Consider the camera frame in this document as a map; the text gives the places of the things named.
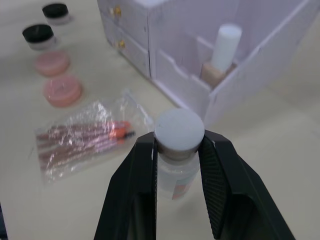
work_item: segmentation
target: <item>white bottle cap in organizer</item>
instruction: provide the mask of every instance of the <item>white bottle cap in organizer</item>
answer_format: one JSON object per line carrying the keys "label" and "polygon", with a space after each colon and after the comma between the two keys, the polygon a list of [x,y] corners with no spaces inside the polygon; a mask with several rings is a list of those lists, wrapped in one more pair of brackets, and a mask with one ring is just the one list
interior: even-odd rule
{"label": "white bottle cap in organizer", "polygon": [[196,113],[177,108],[166,111],[157,119],[154,135],[160,153],[174,160],[184,160],[198,150],[205,126]]}
{"label": "white bottle cap in organizer", "polygon": [[228,23],[221,25],[215,42],[211,65],[225,73],[232,65],[240,38],[241,27]]}

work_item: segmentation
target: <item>beige tabletop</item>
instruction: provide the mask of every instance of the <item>beige tabletop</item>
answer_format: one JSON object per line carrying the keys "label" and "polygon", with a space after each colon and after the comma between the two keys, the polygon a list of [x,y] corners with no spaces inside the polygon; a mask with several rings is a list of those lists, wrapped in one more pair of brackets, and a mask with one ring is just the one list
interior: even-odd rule
{"label": "beige tabletop", "polygon": [[[123,89],[131,89],[153,118],[174,105],[107,44],[95,0],[65,0],[74,21],[53,30],[85,91],[73,107],[51,107],[42,96],[45,78],[33,68],[38,53],[21,34],[25,26],[44,21],[41,7],[48,1],[17,2],[0,5],[0,202],[8,237],[90,240],[110,178],[129,149],[45,185],[34,129]],[[318,17],[282,78],[209,129],[229,138],[260,174],[297,240],[320,239],[319,41]],[[157,239],[213,239],[199,174],[183,200],[160,199],[158,208]]]}

